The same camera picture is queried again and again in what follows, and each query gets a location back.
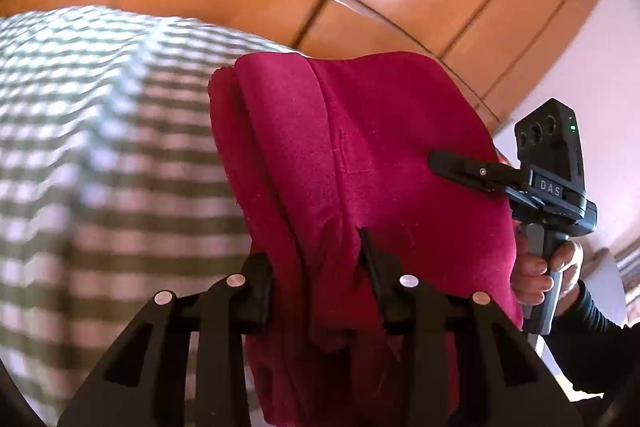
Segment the person's right hand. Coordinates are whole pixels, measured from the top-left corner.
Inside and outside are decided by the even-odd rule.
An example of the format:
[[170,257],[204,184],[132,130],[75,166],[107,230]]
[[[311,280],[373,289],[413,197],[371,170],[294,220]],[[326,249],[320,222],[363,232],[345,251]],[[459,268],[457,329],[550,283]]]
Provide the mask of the person's right hand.
[[551,258],[544,261],[529,251],[526,234],[515,233],[516,260],[511,275],[512,291],[523,306],[537,306],[544,302],[551,289],[559,287],[559,301],[555,315],[564,314],[578,299],[579,275],[584,262],[584,250],[579,243],[565,242]]

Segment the dark sleeved right forearm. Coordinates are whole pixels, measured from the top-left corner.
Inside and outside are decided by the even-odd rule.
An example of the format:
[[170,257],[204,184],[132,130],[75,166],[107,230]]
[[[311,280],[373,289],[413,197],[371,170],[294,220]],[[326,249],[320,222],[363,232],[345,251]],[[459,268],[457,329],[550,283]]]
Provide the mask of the dark sleeved right forearm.
[[577,288],[577,299],[555,317],[544,341],[575,390],[606,395],[620,391],[639,366],[639,324],[610,321],[583,281]]

